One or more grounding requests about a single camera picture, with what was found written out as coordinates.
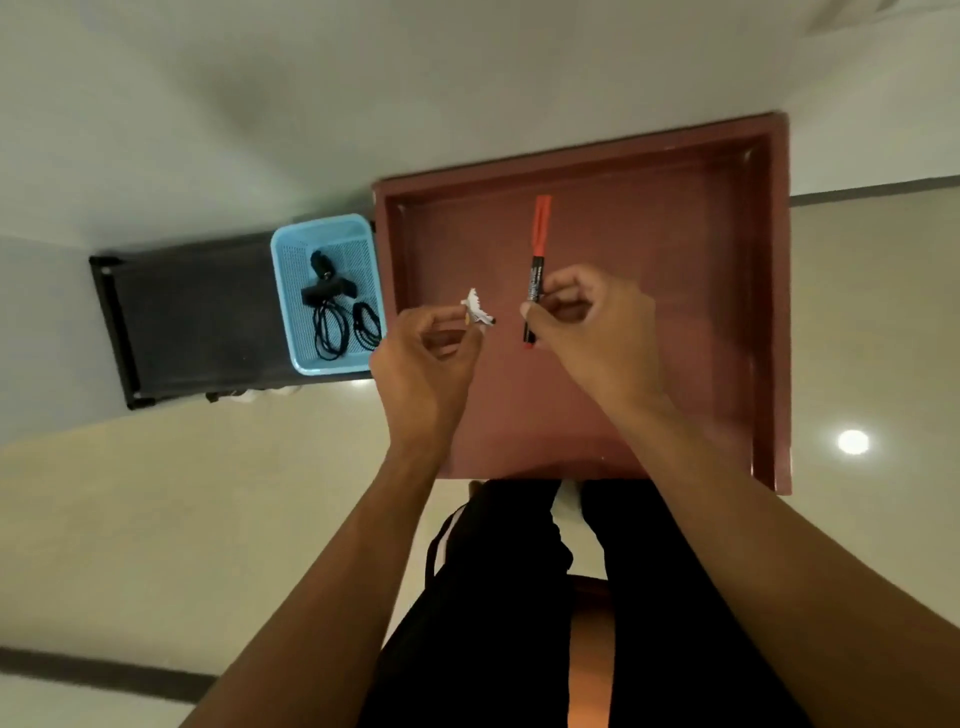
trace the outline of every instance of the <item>black pants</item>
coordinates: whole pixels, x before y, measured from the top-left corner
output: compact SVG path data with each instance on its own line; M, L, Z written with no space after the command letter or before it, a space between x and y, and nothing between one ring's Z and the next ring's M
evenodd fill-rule
M470 500L380 654L360 725L566 725L573 558L550 515L558 486L492 480ZM581 502L613 600L611 726L809 725L651 481L588 483Z

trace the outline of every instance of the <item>black cable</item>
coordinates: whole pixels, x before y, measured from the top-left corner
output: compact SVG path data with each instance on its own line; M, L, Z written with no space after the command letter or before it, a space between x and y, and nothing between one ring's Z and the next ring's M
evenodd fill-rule
M380 317L373 312L369 303L358 301L353 305L353 333L360 342L360 346L372 352L383 338L380 328Z
M330 319L340 334L336 346L330 339ZM313 309L313 347L317 350L317 356L323 361L339 359L347 353L349 343L350 326L347 310L333 299L321 301Z

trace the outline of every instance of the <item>small white toy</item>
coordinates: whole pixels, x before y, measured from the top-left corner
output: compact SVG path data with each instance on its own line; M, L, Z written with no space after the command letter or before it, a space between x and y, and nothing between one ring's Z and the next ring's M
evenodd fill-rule
M477 296L476 288L470 288L467 297L460 301L460 303L467 307L468 324L471 321L475 324L486 324L487 326L493 326L493 324L496 323L496 319L480 307L480 297Z

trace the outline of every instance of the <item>light blue basket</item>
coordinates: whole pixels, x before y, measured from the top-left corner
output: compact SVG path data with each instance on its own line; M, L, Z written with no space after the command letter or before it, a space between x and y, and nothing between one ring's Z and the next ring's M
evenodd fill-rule
M324 361L314 347L313 309L303 305L300 291L317 282L310 267L314 251L323 251L337 273L357 284L356 301L337 297L347 310L354 303L369 303L380 317L383 334L387 317L383 312L383 293L376 271L376 251L370 223L360 215L341 215L287 225L274 233L270 251L274 257L276 292L283 312L283 329L294 368L307 376L343 375L370 370L370 352L360 346L350 326L347 353L339 359Z

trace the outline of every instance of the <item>forearm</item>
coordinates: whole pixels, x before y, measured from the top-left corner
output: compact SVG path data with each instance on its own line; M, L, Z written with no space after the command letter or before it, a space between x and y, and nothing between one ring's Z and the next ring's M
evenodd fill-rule
M815 722L957 722L960 630L740 471L668 402L613 418L713 583Z
M355 723L439 462L427 450L388 452L323 553L185 726Z

